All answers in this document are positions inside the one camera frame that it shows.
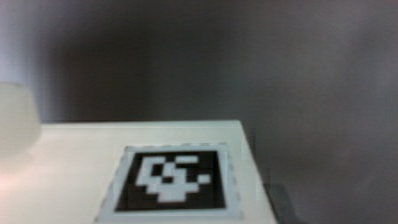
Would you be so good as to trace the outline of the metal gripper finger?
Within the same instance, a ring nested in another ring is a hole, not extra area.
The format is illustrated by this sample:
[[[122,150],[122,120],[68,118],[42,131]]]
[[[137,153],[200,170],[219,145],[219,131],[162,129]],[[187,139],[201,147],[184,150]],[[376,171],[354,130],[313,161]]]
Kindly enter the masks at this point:
[[[15,156],[36,143],[42,120],[29,88],[0,82],[0,157]]]

